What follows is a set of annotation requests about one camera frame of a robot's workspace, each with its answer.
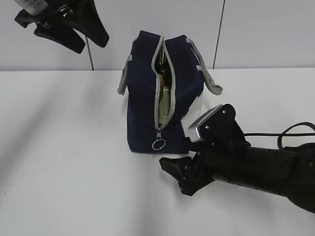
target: bottle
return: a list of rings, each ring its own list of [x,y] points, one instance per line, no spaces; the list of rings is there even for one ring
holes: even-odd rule
[[[36,16],[48,7],[45,0],[14,0],[23,7],[30,15]]]
[[[160,70],[164,84],[162,98],[158,105],[158,122],[159,124],[163,124],[164,122],[166,122],[170,111],[170,91],[172,86],[172,74],[169,64],[166,62],[166,57],[163,57],[163,63],[161,64]]]

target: bottle inside bag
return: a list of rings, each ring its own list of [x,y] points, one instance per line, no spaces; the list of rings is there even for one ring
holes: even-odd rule
[[[156,70],[160,78],[158,123],[161,125],[167,120],[170,111],[170,91],[172,87],[172,74],[163,47],[161,47],[158,58],[159,60],[156,61]]]

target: tabletop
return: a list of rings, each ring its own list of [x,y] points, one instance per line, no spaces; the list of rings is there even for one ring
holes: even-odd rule
[[[315,122],[315,69],[210,73],[223,94],[205,89],[190,117],[230,103],[244,132],[279,133]],[[0,72],[1,235],[315,235],[315,215],[284,197],[220,182],[182,195],[160,169],[161,156],[129,150],[120,75]],[[184,127],[189,122],[185,118]],[[248,141],[277,147],[276,138]],[[307,141],[314,138],[285,138],[284,144]]]

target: navy blue bag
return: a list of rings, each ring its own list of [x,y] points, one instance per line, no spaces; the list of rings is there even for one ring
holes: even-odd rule
[[[163,124],[158,123],[160,81],[155,69],[161,47],[172,75],[170,112]],[[190,39],[182,35],[164,41],[160,35],[141,31],[132,44],[118,88],[122,95],[126,87],[129,91],[127,140],[131,151],[188,153],[181,119],[203,92],[204,83],[213,94],[222,93]]]

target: black cable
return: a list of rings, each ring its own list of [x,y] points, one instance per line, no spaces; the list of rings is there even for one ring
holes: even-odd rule
[[[244,136],[271,136],[278,137],[281,134],[268,134],[268,133],[248,133],[244,134]],[[303,137],[303,136],[315,136],[315,133],[299,133],[299,134],[284,134],[284,137]]]

